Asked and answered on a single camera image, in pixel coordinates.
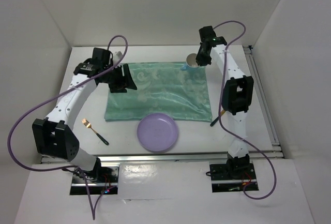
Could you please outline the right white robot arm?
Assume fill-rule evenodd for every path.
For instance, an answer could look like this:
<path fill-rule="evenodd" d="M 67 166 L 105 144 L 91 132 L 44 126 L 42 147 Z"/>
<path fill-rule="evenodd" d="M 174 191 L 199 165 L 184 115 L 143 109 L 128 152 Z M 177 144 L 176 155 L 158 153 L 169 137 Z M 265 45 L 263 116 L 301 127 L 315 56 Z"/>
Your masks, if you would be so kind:
<path fill-rule="evenodd" d="M 226 124 L 222 129 L 232 136 L 227 151 L 226 173 L 238 178 L 250 164 L 246 138 L 246 116 L 252 102 L 254 79 L 239 68 L 225 39 L 218 37 L 212 26 L 199 29 L 200 48 L 196 56 L 198 66 L 214 62 L 221 71 L 222 85 L 219 112 L 224 112 Z"/>

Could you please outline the blue and white mug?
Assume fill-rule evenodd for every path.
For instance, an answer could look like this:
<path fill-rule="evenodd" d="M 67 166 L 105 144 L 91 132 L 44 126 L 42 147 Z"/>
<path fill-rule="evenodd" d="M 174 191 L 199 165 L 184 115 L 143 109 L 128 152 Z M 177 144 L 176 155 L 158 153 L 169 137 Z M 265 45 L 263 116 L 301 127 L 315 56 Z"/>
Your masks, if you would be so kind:
<path fill-rule="evenodd" d="M 185 63 L 180 68 L 181 71 L 195 72 L 199 69 L 199 65 L 196 61 L 197 54 L 191 53 L 187 56 Z"/>

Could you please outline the purple plastic plate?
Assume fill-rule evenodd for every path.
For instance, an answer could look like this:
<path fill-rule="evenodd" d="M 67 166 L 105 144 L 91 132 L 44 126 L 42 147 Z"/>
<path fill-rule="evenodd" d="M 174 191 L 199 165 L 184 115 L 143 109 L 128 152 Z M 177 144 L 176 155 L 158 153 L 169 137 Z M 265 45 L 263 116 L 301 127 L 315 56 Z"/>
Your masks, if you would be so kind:
<path fill-rule="evenodd" d="M 175 120 L 166 114 L 149 114 L 139 122 L 137 137 L 146 150 L 154 153 L 166 152 L 178 139 L 178 126 Z"/>

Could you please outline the gold knife dark handle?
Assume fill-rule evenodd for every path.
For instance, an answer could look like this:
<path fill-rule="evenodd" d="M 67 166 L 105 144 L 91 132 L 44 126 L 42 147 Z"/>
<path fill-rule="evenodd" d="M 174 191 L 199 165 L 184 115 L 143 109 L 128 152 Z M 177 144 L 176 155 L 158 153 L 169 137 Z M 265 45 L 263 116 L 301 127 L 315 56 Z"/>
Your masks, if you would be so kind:
<path fill-rule="evenodd" d="M 211 122 L 210 126 L 213 127 L 225 113 L 225 110 L 221 110 L 219 115 Z"/>

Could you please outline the gold fork dark handle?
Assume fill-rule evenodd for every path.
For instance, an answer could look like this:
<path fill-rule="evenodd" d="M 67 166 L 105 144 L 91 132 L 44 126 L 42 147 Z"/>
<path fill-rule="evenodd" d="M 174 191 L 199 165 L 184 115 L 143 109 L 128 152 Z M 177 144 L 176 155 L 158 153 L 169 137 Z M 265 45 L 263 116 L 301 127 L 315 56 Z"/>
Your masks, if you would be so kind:
<path fill-rule="evenodd" d="M 90 129 L 105 145 L 110 145 L 109 142 L 92 127 L 92 124 L 87 119 L 82 119 L 82 124 L 87 129 Z"/>

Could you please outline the green patterned cloth placemat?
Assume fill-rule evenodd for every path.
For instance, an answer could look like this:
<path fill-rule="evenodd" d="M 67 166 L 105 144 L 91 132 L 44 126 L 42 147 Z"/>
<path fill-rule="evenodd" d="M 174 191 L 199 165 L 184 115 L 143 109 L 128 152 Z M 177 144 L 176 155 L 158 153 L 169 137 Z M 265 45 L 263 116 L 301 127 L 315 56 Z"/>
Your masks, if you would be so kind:
<path fill-rule="evenodd" d="M 109 93 L 104 120 L 141 120 L 152 113 L 164 113 L 174 120 L 210 122 L 206 70 L 183 71 L 180 62 L 130 63 L 136 90 Z"/>

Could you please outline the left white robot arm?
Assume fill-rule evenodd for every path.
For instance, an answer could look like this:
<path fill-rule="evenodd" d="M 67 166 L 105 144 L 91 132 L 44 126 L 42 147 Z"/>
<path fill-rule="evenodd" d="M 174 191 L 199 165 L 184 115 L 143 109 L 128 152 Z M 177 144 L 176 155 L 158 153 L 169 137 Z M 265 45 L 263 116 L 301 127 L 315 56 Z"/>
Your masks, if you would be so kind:
<path fill-rule="evenodd" d="M 59 98 L 44 119 L 37 118 L 32 124 L 37 152 L 79 167 L 90 182 L 98 181 L 104 169 L 98 157 L 80 147 L 73 127 L 83 105 L 99 84 L 107 84 L 111 93 L 137 89 L 128 64 L 120 64 L 123 57 L 122 52 L 94 48 L 92 56 L 74 69 L 69 92 Z"/>

